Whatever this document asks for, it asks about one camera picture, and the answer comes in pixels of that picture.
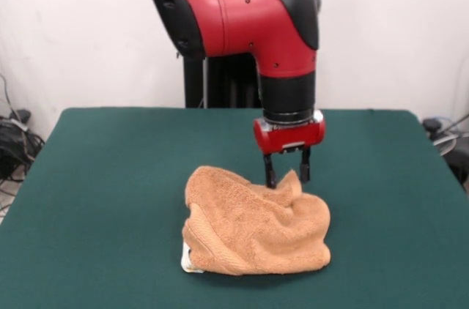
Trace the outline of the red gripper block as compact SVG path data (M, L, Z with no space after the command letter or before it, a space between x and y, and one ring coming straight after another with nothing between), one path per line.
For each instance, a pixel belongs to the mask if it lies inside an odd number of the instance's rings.
M264 118L255 119L254 137L264 154L266 187L275 189L277 185L272 154L301 147L300 180L309 182L311 146L320 144L324 136L325 119L321 110L317 109L306 123L292 126L270 124Z

